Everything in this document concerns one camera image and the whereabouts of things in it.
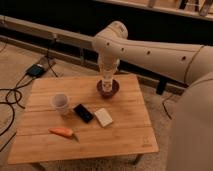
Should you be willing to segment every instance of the table leg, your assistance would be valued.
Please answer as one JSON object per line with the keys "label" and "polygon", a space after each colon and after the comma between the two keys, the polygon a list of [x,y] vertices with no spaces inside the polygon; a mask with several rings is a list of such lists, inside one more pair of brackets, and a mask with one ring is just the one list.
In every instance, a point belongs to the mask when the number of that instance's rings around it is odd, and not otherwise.
{"label": "table leg", "polygon": [[32,167],[39,171],[46,171],[46,169],[40,163],[30,163]]}
{"label": "table leg", "polygon": [[142,157],[143,157],[143,154],[137,154],[135,160],[133,161],[133,164],[137,165]]}

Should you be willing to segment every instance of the floor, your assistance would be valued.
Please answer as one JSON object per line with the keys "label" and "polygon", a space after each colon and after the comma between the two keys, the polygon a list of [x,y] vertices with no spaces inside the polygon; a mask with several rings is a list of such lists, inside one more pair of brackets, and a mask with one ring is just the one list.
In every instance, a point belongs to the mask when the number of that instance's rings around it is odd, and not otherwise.
{"label": "floor", "polygon": [[[0,42],[0,51],[4,43]],[[24,74],[25,70],[33,63],[38,61],[42,54],[35,53],[29,50],[21,49],[12,45],[7,45],[6,48],[0,53],[0,88],[12,88],[17,81]],[[87,69],[85,67],[77,66],[64,61],[56,60],[56,65],[53,67],[54,71],[59,76],[72,76],[72,75],[97,75],[97,71]],[[53,73],[48,71],[44,77],[53,77]],[[73,161],[57,161],[45,162],[42,165],[48,171],[164,171],[166,166],[166,157],[169,141],[169,130],[171,120],[166,116],[162,106],[162,101],[169,97],[171,93],[164,92],[162,96],[155,94],[155,89],[145,86],[143,82],[140,83],[141,91],[146,102],[148,112],[154,127],[157,142],[160,148],[158,153],[146,154],[137,166],[130,164],[135,159],[135,155],[117,156],[97,159],[81,159]],[[24,105],[32,85],[23,88],[23,100],[21,103]],[[2,92],[0,101],[4,100]],[[179,96],[173,95],[166,101],[168,112],[172,115],[176,102]],[[0,132],[10,122],[11,111],[5,105],[0,105]],[[15,106],[16,118],[15,122],[9,131],[3,136],[0,136],[0,148],[15,132],[17,123],[21,117],[23,109]],[[11,147],[11,143],[0,152],[0,170],[1,171],[33,171],[34,168],[29,164],[8,165],[7,156]]]}

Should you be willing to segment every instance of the power strip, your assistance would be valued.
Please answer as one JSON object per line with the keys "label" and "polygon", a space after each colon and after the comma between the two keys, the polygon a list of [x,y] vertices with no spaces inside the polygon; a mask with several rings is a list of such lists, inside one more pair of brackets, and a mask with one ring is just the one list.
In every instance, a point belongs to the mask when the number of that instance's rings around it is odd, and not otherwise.
{"label": "power strip", "polygon": [[26,74],[30,77],[41,77],[54,64],[54,58],[42,57],[41,59],[39,59],[38,62],[36,62],[26,70]]}

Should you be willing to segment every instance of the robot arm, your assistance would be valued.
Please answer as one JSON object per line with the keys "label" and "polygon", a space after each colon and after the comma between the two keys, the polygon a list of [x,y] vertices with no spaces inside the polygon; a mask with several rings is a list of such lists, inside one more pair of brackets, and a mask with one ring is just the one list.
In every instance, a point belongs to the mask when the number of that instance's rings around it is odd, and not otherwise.
{"label": "robot arm", "polygon": [[166,170],[213,170],[213,47],[132,41],[127,34],[116,21],[94,37],[103,92],[113,90],[119,59],[190,85],[174,111]]}

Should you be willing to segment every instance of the black phone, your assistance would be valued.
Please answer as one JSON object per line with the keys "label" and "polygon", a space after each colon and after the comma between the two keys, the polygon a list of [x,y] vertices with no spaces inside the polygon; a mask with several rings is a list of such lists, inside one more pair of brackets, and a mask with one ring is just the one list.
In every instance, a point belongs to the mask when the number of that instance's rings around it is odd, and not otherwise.
{"label": "black phone", "polygon": [[94,118],[94,116],[82,104],[77,105],[73,110],[86,123],[89,123],[89,121]]}

